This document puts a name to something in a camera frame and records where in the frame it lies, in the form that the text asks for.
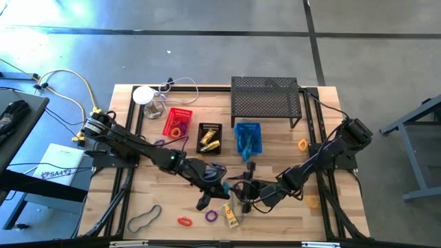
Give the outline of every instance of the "red rubber band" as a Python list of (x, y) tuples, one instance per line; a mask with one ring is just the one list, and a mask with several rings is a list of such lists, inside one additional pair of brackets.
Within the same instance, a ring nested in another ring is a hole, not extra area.
[(180, 217), (178, 218), (178, 223), (186, 226), (186, 227), (190, 227), (191, 225), (193, 225), (193, 221), (191, 218), (187, 218), (187, 217)]

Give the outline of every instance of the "black desk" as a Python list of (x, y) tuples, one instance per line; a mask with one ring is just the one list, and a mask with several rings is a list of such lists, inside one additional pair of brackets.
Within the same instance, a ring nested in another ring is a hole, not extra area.
[[(12, 90), (0, 90), (0, 113), (6, 109), (9, 103), (21, 99), (29, 104), (31, 111), (19, 124), (17, 132), (0, 147), (0, 204), (3, 203), (10, 190), (82, 202), (87, 194), (86, 190), (53, 183), (48, 180), (40, 180), (6, 169), (49, 103), (49, 99), (45, 97)], [(23, 211), (26, 205), (25, 196), (26, 194), (21, 198), (4, 229), (11, 229), (15, 220)]]

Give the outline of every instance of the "white cable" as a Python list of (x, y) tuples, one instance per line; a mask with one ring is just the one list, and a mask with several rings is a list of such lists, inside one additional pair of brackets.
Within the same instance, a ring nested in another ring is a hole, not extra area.
[[(177, 82), (177, 81), (183, 80), (183, 79), (188, 79), (188, 80), (190, 80), (191, 82), (193, 82), (194, 87), (196, 88), (196, 97), (195, 97), (193, 100), (191, 100), (191, 101), (187, 101), (187, 102), (185, 102), (185, 101), (178, 101), (178, 100), (169, 100), (169, 99), (167, 99), (167, 97), (165, 96), (165, 93), (168, 93), (168, 92), (171, 90), (171, 88), (172, 88), (171, 84), (174, 83), (174, 82)], [(166, 90), (166, 91), (161, 91), (161, 88), (162, 88), (162, 87), (167, 87), (167, 85), (169, 86), (169, 87), (168, 87), (168, 90)], [(198, 100), (198, 98), (199, 98), (199, 89), (198, 89), (198, 85), (196, 84), (196, 82), (195, 82), (193, 79), (191, 79), (191, 78), (189, 78), (189, 77), (183, 77), (183, 78), (180, 78), (180, 79), (173, 80), (173, 81), (171, 81), (171, 82), (163, 82), (163, 83), (161, 83), (161, 85), (158, 87), (158, 91), (155, 92), (155, 96), (158, 96), (158, 97), (159, 97), (160, 100), (159, 100), (158, 102), (163, 106), (163, 108), (164, 108), (164, 110), (165, 110), (165, 115), (163, 114), (162, 117), (158, 117), (158, 118), (166, 118), (167, 115), (168, 115), (168, 109), (167, 109), (167, 107), (165, 106), (165, 103), (166, 103), (166, 102), (170, 102), (170, 103), (183, 103), (183, 104), (194, 103), (194, 102), (195, 102), (196, 100)]]

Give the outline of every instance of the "red basket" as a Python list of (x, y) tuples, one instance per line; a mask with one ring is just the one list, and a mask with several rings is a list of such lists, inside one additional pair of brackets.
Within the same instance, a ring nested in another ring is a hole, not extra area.
[(172, 107), (165, 122), (163, 135), (178, 138), (187, 135), (193, 111)]

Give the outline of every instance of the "wooden table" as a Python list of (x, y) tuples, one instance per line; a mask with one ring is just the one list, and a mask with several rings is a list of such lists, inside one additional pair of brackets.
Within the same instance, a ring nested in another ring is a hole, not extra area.
[[(127, 118), (132, 87), (133, 85), (115, 85), (110, 103), (110, 110), (117, 114), (116, 121), (122, 125), (124, 125)], [(320, 100), (323, 103), (340, 109), (335, 87), (318, 87), (318, 91)], [(170, 92), (167, 97), (188, 101), (195, 97), (195, 92)], [(300, 102), (303, 117), (293, 130), (289, 126), (288, 118), (252, 119), (261, 124), (263, 140), (263, 153), (252, 156), (252, 160), (257, 163), (255, 178), (274, 181), (274, 176), (287, 167), (302, 164), (308, 159), (308, 153), (300, 152), (297, 148), (300, 140), (303, 138), (309, 140), (305, 106), (303, 101)], [(189, 140), (185, 146), (187, 157), (198, 156), (196, 154), (196, 137), (199, 123), (222, 123), (222, 154), (218, 156), (199, 156), (207, 162), (217, 162), (225, 165), (228, 168), (228, 173), (224, 178), (240, 175), (244, 171), (245, 164), (236, 152), (234, 130), (230, 128), (229, 92), (200, 92), (199, 99), (190, 105), (182, 106), (179, 103), (170, 103), (167, 106), (168, 108), (181, 107), (193, 111)], [(138, 108), (139, 106), (135, 107), (132, 132), (136, 125)], [(340, 113), (325, 107), (322, 108), (322, 113), (328, 132), (342, 120)], [(313, 111), (313, 118), (316, 121), (315, 111)], [(144, 118), (141, 134), (151, 143), (158, 139), (168, 141), (169, 139), (162, 135), (164, 124), (165, 119), (149, 120)], [(182, 145), (183, 142), (179, 141), (168, 145), (168, 147), (180, 149)], [(92, 179), (81, 219), (79, 235), (88, 231), (109, 205), (114, 175), (114, 168), (105, 168)], [(342, 208), (357, 228), (368, 236), (369, 230), (365, 211), (355, 178), (346, 171), (336, 171), (335, 177)], [(304, 193), (305, 197), (318, 196), (315, 176), (309, 177), (304, 187)], [(151, 164), (150, 160), (142, 158), (139, 168), (135, 171), (127, 221), (150, 210), (154, 204), (159, 204), (163, 210), (161, 216), (152, 222), (150, 227), (141, 229), (137, 234), (130, 233), (126, 228), (124, 239), (281, 241), (326, 239), (320, 207), (310, 207), (306, 200), (298, 201), (286, 197), (269, 214), (261, 214), (253, 209), (250, 214), (243, 216), (243, 221), (240, 222), (238, 227), (230, 229), (221, 209), (221, 206), (227, 203), (228, 200), (212, 199), (208, 208), (198, 211), (195, 206), (200, 197), (201, 193), (198, 189), (189, 186), (186, 180), (180, 176), (170, 176), (160, 172), (157, 167)], [(238, 206), (238, 200), (235, 199), (234, 203), (234, 212), (240, 220), (242, 213)], [(258, 204), (258, 206), (266, 209), (263, 205)], [(221, 213), (220, 218), (215, 223), (205, 221), (205, 213), (210, 209), (218, 210)], [(116, 230), (120, 210), (120, 207), (116, 210), (113, 230)], [(336, 234), (334, 212), (329, 211), (329, 213), (332, 229)], [(191, 218), (193, 225), (191, 227), (179, 225), (176, 219), (181, 216)], [(148, 220), (149, 218), (143, 218), (139, 222), (135, 222), (133, 228), (136, 229)]]

